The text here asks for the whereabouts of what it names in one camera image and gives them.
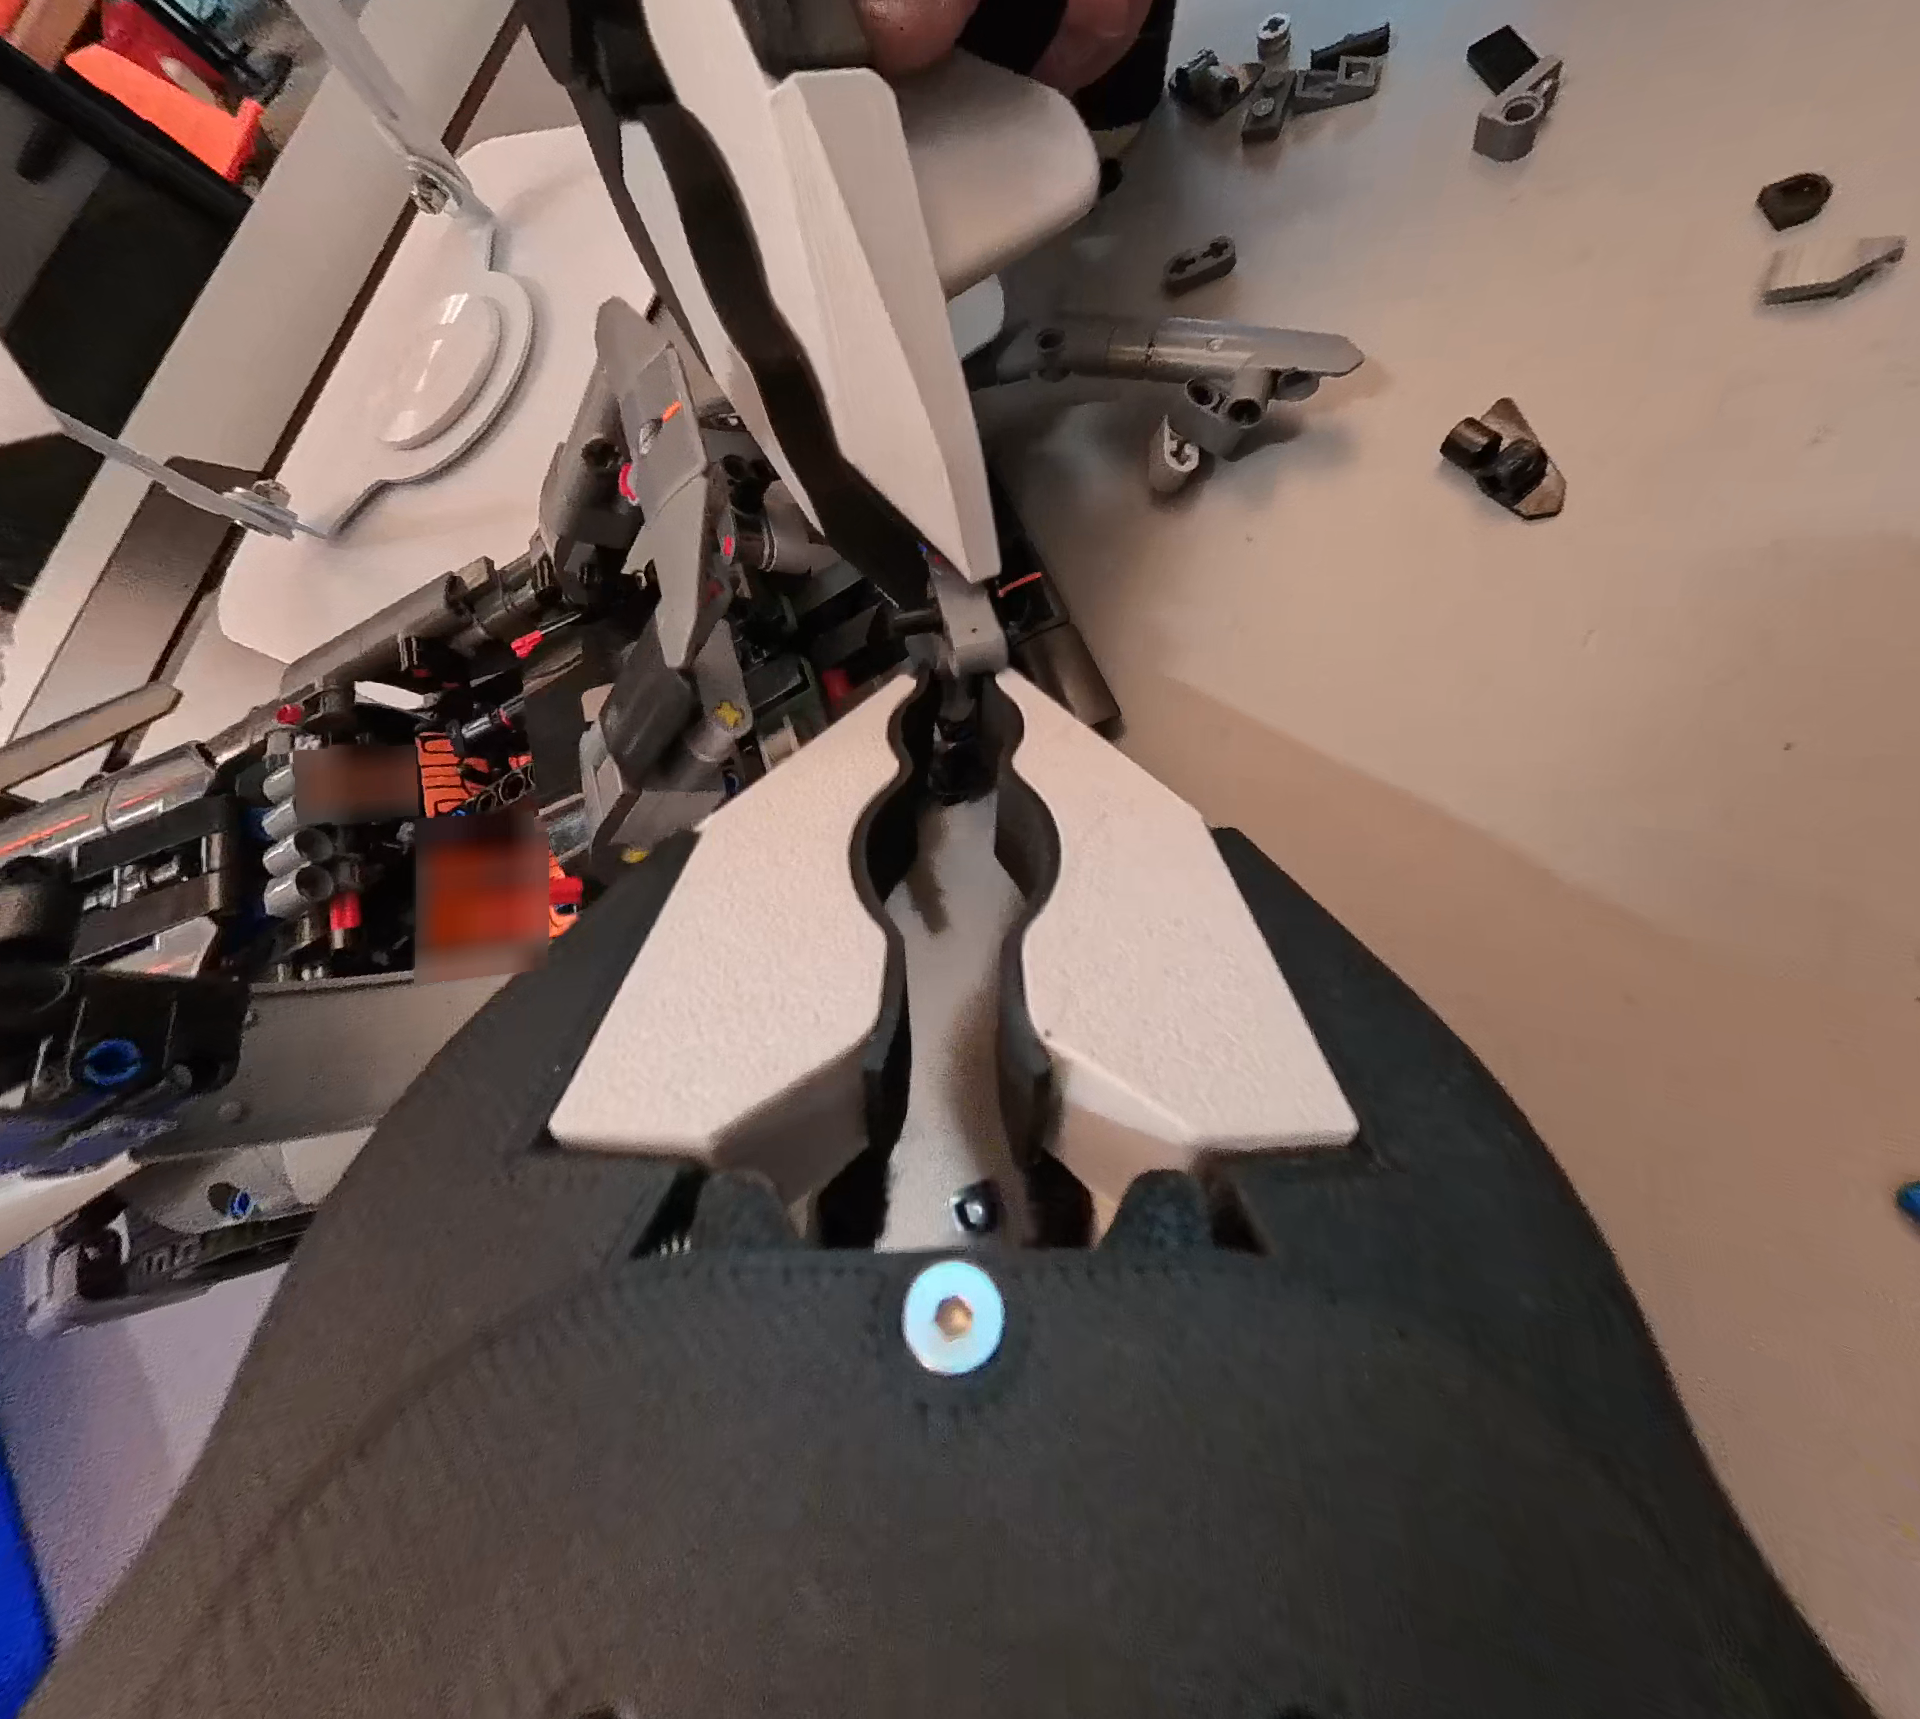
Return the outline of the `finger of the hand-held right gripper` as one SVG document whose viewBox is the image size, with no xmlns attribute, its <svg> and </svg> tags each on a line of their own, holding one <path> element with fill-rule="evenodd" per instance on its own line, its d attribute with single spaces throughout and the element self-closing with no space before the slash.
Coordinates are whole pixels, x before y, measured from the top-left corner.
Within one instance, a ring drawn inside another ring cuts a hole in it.
<svg viewBox="0 0 1920 1719">
<path fill-rule="evenodd" d="M 850 0 L 637 0 L 624 121 L 676 100 L 740 192 L 776 306 L 855 472 L 968 580 L 998 536 L 891 85 Z"/>
<path fill-rule="evenodd" d="M 924 606 L 919 534 L 839 447 L 815 364 L 774 301 L 745 204 L 706 127 L 672 98 L 630 121 L 601 90 L 575 90 L 573 103 L 616 218 L 662 297 L 668 334 L 748 422 L 814 531 L 891 602 Z"/>
</svg>

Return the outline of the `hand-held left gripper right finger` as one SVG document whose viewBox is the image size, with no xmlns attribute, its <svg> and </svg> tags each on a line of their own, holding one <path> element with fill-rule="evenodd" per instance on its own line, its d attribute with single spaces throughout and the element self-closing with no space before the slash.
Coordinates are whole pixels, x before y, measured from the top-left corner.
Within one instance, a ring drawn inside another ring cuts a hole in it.
<svg viewBox="0 0 1920 1719">
<path fill-rule="evenodd" d="M 988 679 L 996 1103 L 1023 1243 L 1090 1243 L 1146 1175 L 1348 1153 L 1330 1055 L 1212 823 L 1035 682 Z"/>
</svg>

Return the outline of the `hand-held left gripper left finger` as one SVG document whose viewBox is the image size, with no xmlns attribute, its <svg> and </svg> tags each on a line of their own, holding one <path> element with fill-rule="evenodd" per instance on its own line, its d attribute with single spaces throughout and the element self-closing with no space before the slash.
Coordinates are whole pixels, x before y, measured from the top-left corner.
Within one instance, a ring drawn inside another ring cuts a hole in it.
<svg viewBox="0 0 1920 1719">
<path fill-rule="evenodd" d="M 934 679 L 901 675 L 713 812 L 549 1117 L 592 1156 L 697 1162 L 879 1243 L 908 1119 L 908 953 Z"/>
</svg>

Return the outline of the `grey black lego car model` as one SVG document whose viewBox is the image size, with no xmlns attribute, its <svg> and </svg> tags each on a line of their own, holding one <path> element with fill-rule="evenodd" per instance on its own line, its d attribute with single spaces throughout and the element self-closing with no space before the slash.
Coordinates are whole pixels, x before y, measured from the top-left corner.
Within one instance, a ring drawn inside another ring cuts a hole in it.
<svg viewBox="0 0 1920 1719">
<path fill-rule="evenodd" d="M 1118 700 L 1002 522 L 1008 672 L 1116 735 Z M 608 301 L 527 554 L 393 602 L 214 740 L 6 812 L 6 1180 L 80 1184 L 25 1238 L 35 1325 L 291 1257 L 325 1192 L 285 1150 L 370 1128 L 486 1003 L 437 980 L 512 954 L 452 899 L 502 914 L 502 840 L 543 846 L 556 942 L 620 873 L 919 672 L 924 802 L 983 798 L 985 677 L 915 664 L 898 606 Z"/>
</svg>

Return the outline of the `grey lego connector red pin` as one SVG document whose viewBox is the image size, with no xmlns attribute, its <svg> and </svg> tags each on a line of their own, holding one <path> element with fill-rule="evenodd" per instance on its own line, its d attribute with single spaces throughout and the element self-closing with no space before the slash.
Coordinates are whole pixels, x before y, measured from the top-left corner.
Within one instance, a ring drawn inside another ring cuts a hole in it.
<svg viewBox="0 0 1920 1719">
<path fill-rule="evenodd" d="M 989 584 L 968 580 L 946 555 L 926 555 L 926 598 L 898 606 L 893 635 L 926 672 L 976 682 L 1012 667 L 1012 644 Z"/>
</svg>

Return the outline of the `curved grey lego arch assembly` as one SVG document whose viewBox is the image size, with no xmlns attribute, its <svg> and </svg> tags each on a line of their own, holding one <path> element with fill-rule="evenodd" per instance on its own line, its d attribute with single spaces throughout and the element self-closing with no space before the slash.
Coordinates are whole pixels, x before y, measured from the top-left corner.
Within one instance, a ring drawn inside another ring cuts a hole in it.
<svg viewBox="0 0 1920 1719">
<path fill-rule="evenodd" d="M 1364 349 L 1333 334 L 1232 324 L 1188 314 L 1046 314 L 1005 325 L 965 358 L 976 391 L 1023 381 L 1123 381 L 1180 393 L 1188 421 L 1163 411 L 1146 443 L 1146 487 L 1175 502 L 1234 456 L 1279 404 L 1364 364 Z"/>
</svg>

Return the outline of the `grey lego connector with hole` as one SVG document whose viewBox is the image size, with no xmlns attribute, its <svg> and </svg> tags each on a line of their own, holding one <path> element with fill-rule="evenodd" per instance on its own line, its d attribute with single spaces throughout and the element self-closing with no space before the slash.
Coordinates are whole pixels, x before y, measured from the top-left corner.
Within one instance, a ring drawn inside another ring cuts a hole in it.
<svg viewBox="0 0 1920 1719">
<path fill-rule="evenodd" d="M 1527 160 L 1559 98 L 1563 70 L 1564 59 L 1559 54 L 1546 54 L 1491 97 L 1475 116 L 1475 155 L 1493 163 Z"/>
</svg>

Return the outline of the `black lego wedge piece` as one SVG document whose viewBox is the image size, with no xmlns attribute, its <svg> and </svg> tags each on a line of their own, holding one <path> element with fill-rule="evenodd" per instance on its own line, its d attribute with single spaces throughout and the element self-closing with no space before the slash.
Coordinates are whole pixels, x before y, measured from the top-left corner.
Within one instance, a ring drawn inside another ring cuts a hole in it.
<svg viewBox="0 0 1920 1719">
<path fill-rule="evenodd" d="M 1518 519 L 1551 519 L 1564 507 L 1564 473 L 1512 395 L 1495 398 L 1481 416 L 1462 417 L 1441 438 L 1440 456 Z"/>
</svg>

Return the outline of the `grey lego tile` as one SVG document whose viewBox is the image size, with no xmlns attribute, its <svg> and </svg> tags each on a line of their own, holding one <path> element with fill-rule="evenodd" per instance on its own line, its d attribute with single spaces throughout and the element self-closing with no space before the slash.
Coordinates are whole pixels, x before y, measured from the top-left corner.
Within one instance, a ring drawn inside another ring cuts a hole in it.
<svg viewBox="0 0 1920 1719">
<path fill-rule="evenodd" d="M 1909 254 L 1905 236 L 1868 236 L 1856 241 L 1786 244 L 1763 267 L 1759 301 L 1763 306 L 1829 303 L 1861 293 Z"/>
</svg>

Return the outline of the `grey desk leg panel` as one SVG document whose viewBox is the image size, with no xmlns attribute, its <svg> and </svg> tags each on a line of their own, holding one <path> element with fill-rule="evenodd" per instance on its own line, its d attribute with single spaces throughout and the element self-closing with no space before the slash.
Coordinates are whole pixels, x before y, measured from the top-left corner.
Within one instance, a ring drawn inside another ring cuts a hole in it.
<svg viewBox="0 0 1920 1719">
<path fill-rule="evenodd" d="M 358 28 L 441 140 L 499 54 L 512 45 L 512 0 L 365 0 Z M 342 68 L 312 73 L 312 97 L 237 224 L 127 438 L 157 458 L 265 463 L 295 426 L 376 256 L 408 213 L 405 160 L 377 131 Z M 135 597 L 134 620 L 80 655 L 80 614 L 109 582 L 145 482 L 101 463 L 78 515 L 20 608 L 6 648 L 6 735 L 63 718 L 144 684 L 156 653 L 134 648 L 161 620 L 161 597 Z"/>
</svg>

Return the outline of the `blue plastic bin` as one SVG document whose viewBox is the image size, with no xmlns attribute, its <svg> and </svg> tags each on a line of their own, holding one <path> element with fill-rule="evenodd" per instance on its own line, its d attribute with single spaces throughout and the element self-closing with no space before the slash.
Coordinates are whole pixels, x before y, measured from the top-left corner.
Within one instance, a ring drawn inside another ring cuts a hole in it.
<svg viewBox="0 0 1920 1719">
<path fill-rule="evenodd" d="M 3 1456 L 3 1715 L 20 1713 L 45 1680 L 53 1654 L 53 1621 L 41 1592 L 35 1545 Z"/>
</svg>

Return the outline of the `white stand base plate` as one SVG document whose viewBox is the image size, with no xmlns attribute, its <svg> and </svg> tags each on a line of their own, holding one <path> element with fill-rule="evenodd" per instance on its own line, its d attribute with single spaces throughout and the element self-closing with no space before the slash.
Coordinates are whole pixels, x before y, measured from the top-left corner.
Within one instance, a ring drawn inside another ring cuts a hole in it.
<svg viewBox="0 0 1920 1719">
<path fill-rule="evenodd" d="M 223 582 L 228 641 L 280 664 L 431 577 L 517 555 L 601 306 L 654 306 L 581 131 L 499 137 L 463 169 L 492 227 L 407 227 L 278 473 L 300 531 L 250 536 Z"/>
</svg>

